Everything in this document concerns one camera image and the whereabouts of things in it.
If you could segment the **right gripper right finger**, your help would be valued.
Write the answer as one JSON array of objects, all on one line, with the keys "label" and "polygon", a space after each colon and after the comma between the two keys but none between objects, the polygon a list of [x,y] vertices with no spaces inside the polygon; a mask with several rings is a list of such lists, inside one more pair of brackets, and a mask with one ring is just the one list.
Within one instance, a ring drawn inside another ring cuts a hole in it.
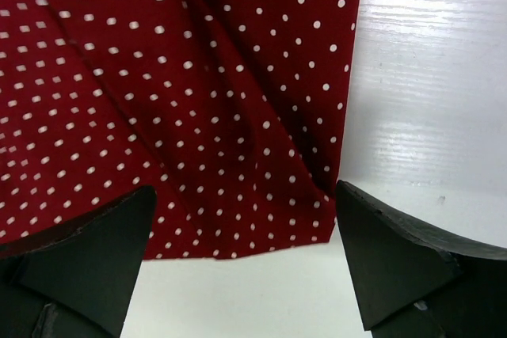
[{"label": "right gripper right finger", "polygon": [[405,214],[338,181],[337,224],[374,337],[504,337],[506,250]]}]

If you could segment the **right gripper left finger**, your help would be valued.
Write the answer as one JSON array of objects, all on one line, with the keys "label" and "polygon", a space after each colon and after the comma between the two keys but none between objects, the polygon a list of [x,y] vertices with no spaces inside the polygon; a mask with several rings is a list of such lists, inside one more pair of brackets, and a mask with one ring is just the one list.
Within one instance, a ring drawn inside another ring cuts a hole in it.
[{"label": "right gripper left finger", "polygon": [[1,246],[3,337],[118,337],[157,204],[142,186]]}]

